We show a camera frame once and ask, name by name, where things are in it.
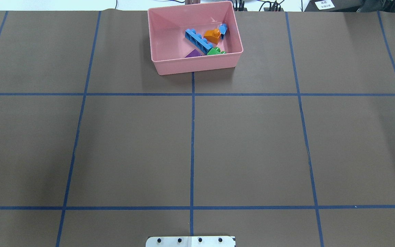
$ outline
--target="purple block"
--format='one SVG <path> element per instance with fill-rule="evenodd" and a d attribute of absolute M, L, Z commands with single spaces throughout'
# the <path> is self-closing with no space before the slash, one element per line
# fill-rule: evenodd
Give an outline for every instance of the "purple block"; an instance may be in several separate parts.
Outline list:
<path fill-rule="evenodd" d="M 185 57 L 192 58 L 192 57 L 200 57 L 200 56 L 202 56 L 201 53 L 198 50 L 194 49 L 192 52 L 188 53 L 188 55 Z"/>

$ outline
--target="pink bin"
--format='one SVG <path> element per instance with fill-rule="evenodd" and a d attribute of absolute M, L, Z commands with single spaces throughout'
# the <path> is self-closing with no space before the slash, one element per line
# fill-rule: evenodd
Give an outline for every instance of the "pink bin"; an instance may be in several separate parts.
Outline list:
<path fill-rule="evenodd" d="M 150 51 L 160 75 L 235 67 L 243 52 L 239 29 L 230 1 L 151 8 L 149 16 Z M 185 30 L 194 28 L 204 36 L 206 30 L 228 25 L 217 45 L 226 54 L 185 58 L 198 49 L 185 38 Z"/>

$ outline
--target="small blue block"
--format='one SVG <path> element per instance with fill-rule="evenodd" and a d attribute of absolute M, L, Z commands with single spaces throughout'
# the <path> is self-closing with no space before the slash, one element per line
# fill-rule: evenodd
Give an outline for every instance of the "small blue block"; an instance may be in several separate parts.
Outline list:
<path fill-rule="evenodd" d="M 220 25 L 220 27 L 219 27 L 219 30 L 220 30 L 220 37 L 221 37 L 221 39 L 224 39 L 225 33 L 228 30 L 228 25 L 225 24 L 225 23 L 222 23 Z"/>
<path fill-rule="evenodd" d="M 202 35 L 196 34 L 194 29 L 185 30 L 185 38 L 196 45 L 204 54 L 207 54 L 213 48 L 213 44 L 209 43 L 205 38 L 202 39 Z"/>

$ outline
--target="orange block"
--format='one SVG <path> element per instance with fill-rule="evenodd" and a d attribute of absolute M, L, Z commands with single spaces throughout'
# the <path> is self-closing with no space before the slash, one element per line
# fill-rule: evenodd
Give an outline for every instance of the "orange block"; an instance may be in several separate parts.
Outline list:
<path fill-rule="evenodd" d="M 211 43 L 218 44 L 220 39 L 220 30 L 216 28 L 214 30 L 208 30 L 204 34 L 204 38 L 206 38 Z"/>

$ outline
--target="gray table surface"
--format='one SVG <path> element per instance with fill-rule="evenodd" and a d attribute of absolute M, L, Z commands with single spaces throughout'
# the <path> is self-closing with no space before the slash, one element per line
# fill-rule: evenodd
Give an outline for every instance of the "gray table surface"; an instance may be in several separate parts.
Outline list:
<path fill-rule="evenodd" d="M 0 246 L 395 246 L 395 14 L 238 12 L 159 76 L 147 12 L 0 12 Z"/>

